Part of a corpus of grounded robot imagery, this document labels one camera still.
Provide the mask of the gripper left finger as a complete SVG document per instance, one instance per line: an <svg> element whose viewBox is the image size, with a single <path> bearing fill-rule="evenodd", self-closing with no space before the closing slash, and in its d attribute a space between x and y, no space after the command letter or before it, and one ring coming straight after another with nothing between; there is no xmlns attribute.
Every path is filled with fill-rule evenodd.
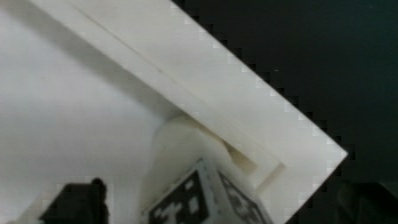
<svg viewBox="0 0 398 224"><path fill-rule="evenodd" d="M70 183L40 216L44 224L109 224L107 185L100 178Z"/></svg>

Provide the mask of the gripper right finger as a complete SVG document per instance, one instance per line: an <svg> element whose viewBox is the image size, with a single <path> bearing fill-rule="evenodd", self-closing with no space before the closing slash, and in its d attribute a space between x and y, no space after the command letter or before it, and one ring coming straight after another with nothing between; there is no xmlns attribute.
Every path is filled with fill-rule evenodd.
<svg viewBox="0 0 398 224"><path fill-rule="evenodd" d="M398 224L398 182L346 182L337 224Z"/></svg>

